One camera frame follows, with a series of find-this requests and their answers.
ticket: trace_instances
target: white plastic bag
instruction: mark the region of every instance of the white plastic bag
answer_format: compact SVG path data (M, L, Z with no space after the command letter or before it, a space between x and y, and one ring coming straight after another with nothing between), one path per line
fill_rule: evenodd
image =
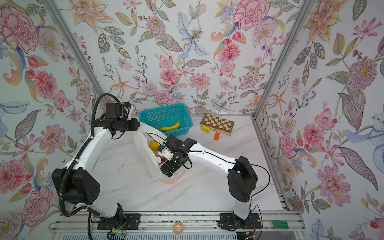
M159 165L158 157L155 156L153 151L148 146L148 138L145 136L145 135L148 135L147 132L154 133L154 134L151 134L151 137L159 143L163 143L163 139L167 137L156 128L141 122L137 131L134 131L134 134L133 134L133 141L135 142L136 151L141 162L144 164L145 169L148 171L149 174L151 174L153 178L158 180L163 180L163 182L167 184L174 183L175 181L164 181L164 180L172 180L172 179L176 180L176 178L181 176L181 174L184 172L184 167L179 168L172 175L172 177L168 177L165 174L163 174L160 170L161 165Z

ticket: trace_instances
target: floral wallpaper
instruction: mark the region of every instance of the floral wallpaper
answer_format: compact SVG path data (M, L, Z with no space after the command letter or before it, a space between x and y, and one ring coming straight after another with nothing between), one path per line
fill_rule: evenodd
M136 113L250 114L299 0L57 0L104 92Z
M384 240L381 0L316 0L257 117L313 240Z
M46 9L0 1L0 239L46 239L59 203L51 173L90 129L95 93Z

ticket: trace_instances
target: green block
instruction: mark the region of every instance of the green block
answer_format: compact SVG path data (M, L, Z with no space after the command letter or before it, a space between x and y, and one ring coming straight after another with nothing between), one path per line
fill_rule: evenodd
M274 221L273 228L275 229L289 229L288 222L284 221Z

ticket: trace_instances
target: yellow block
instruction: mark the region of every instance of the yellow block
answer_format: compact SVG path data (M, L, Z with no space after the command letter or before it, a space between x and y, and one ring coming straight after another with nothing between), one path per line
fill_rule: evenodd
M207 126L203 126L203 127L201 128L201 130L203 130L204 132L209 132L209 131L211 131L211 128L210 128L210 127L207 127Z

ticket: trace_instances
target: marble table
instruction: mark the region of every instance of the marble table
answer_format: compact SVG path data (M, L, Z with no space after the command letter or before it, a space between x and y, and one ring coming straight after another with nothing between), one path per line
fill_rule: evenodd
M184 140L189 137L225 156L242 155L250 163L268 169L251 118L225 118L235 122L231 136L220 134L219 141L214 140L214 131L205 133L201 130L202 117L192 116L194 126L178 138ZM259 177L256 192L268 183L268 175L259 167L253 168ZM95 166L94 176L101 185L101 192L120 203L124 211L231 211L234 207L227 177L202 164L194 163L172 185L152 178L136 155L132 132L108 142ZM254 197L252 208L256 203L261 210L282 210L272 180L263 192Z

